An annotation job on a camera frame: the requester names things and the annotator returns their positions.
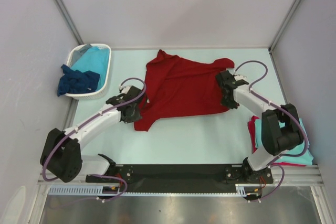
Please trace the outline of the red t shirt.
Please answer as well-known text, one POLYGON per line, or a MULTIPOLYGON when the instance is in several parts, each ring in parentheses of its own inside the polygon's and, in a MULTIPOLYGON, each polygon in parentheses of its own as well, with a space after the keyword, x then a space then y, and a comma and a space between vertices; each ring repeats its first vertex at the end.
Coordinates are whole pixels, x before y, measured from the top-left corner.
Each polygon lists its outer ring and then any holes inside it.
POLYGON ((228 58, 200 63, 159 50, 146 64, 146 92, 140 103, 142 118, 134 123, 134 129, 148 131, 159 119, 228 111, 221 105, 222 92, 215 77, 234 66, 228 58))

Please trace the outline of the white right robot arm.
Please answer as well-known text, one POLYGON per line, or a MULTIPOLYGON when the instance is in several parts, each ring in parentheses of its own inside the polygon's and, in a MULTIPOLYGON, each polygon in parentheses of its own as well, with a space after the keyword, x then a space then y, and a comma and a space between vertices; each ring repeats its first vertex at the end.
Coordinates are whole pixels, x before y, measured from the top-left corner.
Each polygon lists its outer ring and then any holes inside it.
POLYGON ((294 105, 276 105, 253 90, 246 77, 222 71, 216 75, 216 81, 222 92, 221 105, 229 109, 245 106, 254 115, 261 118, 262 145, 243 160, 241 178, 254 183, 275 161, 289 156, 288 151, 303 144, 299 157, 308 150, 308 137, 300 124, 294 105))

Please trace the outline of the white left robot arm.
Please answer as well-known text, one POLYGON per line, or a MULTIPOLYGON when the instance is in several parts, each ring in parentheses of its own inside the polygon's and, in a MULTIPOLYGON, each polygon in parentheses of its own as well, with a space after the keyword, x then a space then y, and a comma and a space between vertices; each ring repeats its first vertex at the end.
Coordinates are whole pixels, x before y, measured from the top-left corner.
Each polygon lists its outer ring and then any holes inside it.
POLYGON ((115 178, 115 162, 104 154, 84 155, 82 150, 107 128, 140 120, 139 103, 144 91, 135 86, 119 89, 91 117, 63 131, 54 128, 46 138, 40 164, 57 179, 68 183, 79 175, 98 175, 103 181, 115 178))

